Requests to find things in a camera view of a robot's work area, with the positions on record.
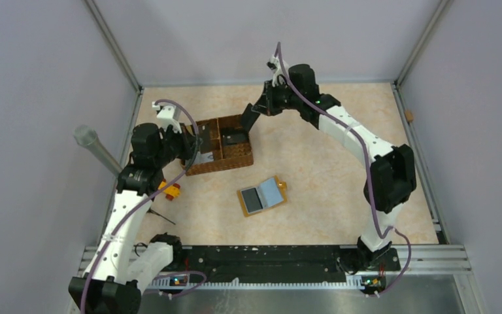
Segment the black VIP card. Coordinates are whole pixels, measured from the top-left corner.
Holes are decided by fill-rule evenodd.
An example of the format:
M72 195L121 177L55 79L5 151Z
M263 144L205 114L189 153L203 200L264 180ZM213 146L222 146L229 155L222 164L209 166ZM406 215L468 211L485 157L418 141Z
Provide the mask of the black VIP card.
M253 125L260 117L260 113L254 110L253 104L249 103L241 115L240 124L245 132L250 132Z

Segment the brown wicker divided basket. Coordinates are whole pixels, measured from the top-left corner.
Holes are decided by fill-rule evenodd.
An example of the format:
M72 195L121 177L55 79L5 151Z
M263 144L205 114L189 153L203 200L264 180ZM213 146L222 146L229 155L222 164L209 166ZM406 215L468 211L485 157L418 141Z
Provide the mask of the brown wicker divided basket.
M214 161L205 164L197 164L194 161L186 171L187 176L237 169L254 164L250 136L242 129L240 119L241 115L235 114L197 121L201 138L199 154L213 152Z

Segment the orange leather card holder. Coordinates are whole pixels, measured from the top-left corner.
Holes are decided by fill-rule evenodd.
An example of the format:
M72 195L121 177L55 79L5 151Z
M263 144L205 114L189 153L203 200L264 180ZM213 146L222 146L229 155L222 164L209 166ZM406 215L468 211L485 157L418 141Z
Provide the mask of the orange leather card holder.
M264 211L268 211L275 207L285 204L288 201L287 197L287 183L285 181L281 181L278 176L270 177L264 180L262 183L251 186L248 188L257 188L259 192L259 196L261 198L263 204L263 210L258 211L257 213L247 215L243 209L243 201L241 199L240 191L247 189L243 188L237 191L237 197L245 217L251 217L253 215L257 215L258 213L262 213Z

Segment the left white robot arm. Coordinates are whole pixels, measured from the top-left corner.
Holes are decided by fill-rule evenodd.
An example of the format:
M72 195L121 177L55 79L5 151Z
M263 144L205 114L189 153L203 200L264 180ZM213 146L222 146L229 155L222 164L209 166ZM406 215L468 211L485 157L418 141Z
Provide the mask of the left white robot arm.
M149 244L135 261L131 254L143 218L164 179L163 168L176 159L185 163L173 186L193 166L201 140L196 121L179 103L159 99L152 105L157 124L134 127L129 163L117 176L112 213L97 252L79 277L73 277L68 291L81 313L137 313L148 286L163 268L176 270L183 252L167 242Z

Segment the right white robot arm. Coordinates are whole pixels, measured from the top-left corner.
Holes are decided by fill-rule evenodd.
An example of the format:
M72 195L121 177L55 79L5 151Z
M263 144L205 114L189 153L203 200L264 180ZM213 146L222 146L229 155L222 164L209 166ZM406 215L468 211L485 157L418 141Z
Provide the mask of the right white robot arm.
M276 52L267 66L273 77L265 81L259 99L247 105L241 118L243 128L250 131L261 115L295 110L361 162L366 171L363 194L372 217L358 238L356 254L361 267L375 269L391 247L399 212L417 187L413 150L407 144L396 146L383 140L348 113L338 99L321 93L310 65L289 67Z

